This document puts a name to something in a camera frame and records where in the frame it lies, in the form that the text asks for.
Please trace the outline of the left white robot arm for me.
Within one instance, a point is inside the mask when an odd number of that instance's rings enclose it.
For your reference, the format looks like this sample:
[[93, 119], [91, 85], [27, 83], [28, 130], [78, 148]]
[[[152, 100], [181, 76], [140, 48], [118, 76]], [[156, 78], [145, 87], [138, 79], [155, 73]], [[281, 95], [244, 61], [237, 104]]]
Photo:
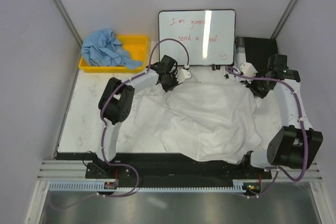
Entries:
[[179, 70], [162, 70], [152, 67], [125, 80], [111, 78], [99, 101], [100, 117], [104, 127], [97, 156], [102, 160], [97, 173], [103, 178], [111, 178], [115, 165], [111, 163], [117, 154], [117, 140], [122, 123], [131, 112], [134, 95], [147, 88], [160, 84], [164, 91], [171, 91], [180, 83]]

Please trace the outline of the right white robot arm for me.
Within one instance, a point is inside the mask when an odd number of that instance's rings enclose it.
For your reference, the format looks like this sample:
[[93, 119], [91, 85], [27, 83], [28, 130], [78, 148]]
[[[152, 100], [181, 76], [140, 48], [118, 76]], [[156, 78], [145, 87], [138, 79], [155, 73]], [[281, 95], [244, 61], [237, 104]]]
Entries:
[[246, 87], [255, 96], [263, 99], [270, 91], [274, 93], [281, 118], [281, 128], [267, 149], [249, 151], [243, 156], [241, 174], [251, 179], [260, 168], [279, 166], [306, 171], [323, 142], [323, 135], [313, 129], [304, 111], [299, 72], [288, 67], [286, 55], [279, 54], [269, 57], [265, 75], [260, 75], [248, 62], [241, 63], [239, 71], [247, 77]]

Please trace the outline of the white long sleeve shirt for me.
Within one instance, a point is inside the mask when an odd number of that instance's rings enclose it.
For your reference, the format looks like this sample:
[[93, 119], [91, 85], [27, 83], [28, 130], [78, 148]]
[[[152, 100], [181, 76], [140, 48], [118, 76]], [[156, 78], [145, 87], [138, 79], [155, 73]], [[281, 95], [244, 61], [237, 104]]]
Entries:
[[262, 142], [256, 130], [252, 93], [235, 81], [187, 83], [173, 91], [144, 96], [135, 125], [167, 152], [195, 161], [236, 164]]

